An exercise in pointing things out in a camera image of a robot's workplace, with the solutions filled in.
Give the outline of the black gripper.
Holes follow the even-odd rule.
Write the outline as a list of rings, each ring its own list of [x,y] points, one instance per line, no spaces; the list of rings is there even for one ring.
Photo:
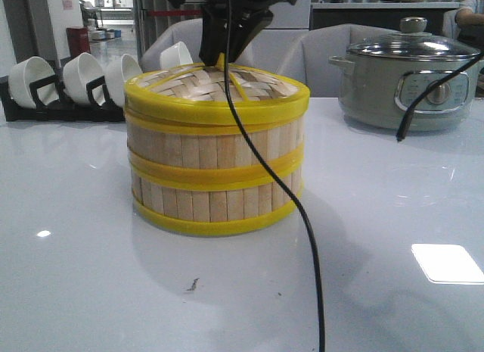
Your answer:
[[[168,0],[179,8],[188,0]],[[201,1],[202,38],[199,57],[205,64],[216,64],[223,54],[235,62],[249,43],[273,20],[272,5],[297,0],[196,0]]]

